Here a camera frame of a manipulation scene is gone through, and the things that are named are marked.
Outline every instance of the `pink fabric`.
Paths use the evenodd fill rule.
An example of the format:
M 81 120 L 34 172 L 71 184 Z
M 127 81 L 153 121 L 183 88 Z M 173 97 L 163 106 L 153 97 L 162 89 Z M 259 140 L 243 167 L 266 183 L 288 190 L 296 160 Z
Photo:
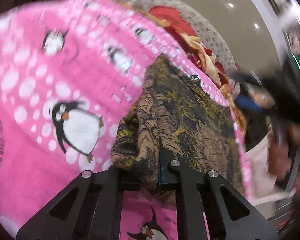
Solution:
M 112 0 L 34 3 L 0 16 L 0 222 L 13 236 L 81 171 L 108 169 L 119 120 L 140 96 L 147 66 L 162 52 L 188 75 L 199 75 L 204 91 L 228 106 L 213 82 L 175 47 L 163 28 Z M 68 110 L 58 105 L 56 114 L 54 106 L 68 107 L 71 101 L 78 103 L 76 113 L 98 124 L 91 127 L 98 138 L 91 163 L 80 153 L 85 142 L 76 141 L 76 149 L 60 143 L 57 115 L 63 118 Z M 234 128 L 249 197 L 250 167 Z M 151 206 L 169 240 L 177 239 L 175 210 L 145 203 L 151 197 L 138 194 L 124 195 L 121 239 L 128 239 L 126 232 L 140 232 L 151 219 Z M 145 212 L 135 208 L 140 205 Z

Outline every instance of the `green line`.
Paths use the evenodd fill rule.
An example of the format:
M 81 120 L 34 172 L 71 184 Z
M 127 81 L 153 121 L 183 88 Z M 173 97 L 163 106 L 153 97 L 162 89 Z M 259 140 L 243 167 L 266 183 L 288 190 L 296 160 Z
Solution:
M 299 69 L 300 69 L 299 62 L 297 61 L 297 59 L 296 59 L 295 55 L 293 55 L 293 54 L 292 54 L 292 56 L 293 56 L 294 60 L 296 61 L 296 63 L 298 64 L 298 67 L 299 67 Z

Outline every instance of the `silver bolt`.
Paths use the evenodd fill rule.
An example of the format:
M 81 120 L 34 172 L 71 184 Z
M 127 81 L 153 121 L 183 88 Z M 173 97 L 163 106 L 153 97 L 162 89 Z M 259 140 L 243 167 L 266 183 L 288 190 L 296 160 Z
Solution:
M 214 170 L 208 172 L 209 176 L 212 178 L 218 177 L 218 173 Z
M 81 173 L 81 176 L 84 178 L 89 178 L 92 175 L 91 171 L 84 171 L 83 173 Z
M 173 166 L 173 167 L 178 167 L 180 165 L 180 161 L 178 160 L 173 160 L 170 162 L 170 164 Z

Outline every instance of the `penguin beak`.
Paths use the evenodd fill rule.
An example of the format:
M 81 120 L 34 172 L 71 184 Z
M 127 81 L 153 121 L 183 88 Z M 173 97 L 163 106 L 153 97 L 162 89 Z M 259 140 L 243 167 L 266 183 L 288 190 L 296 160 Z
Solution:
M 146 231 L 146 236 L 150 237 L 152 239 L 152 231 L 148 228 L 147 231 Z
M 68 119 L 69 119 L 68 112 L 64 112 L 63 115 L 61 116 L 61 120 L 68 120 Z

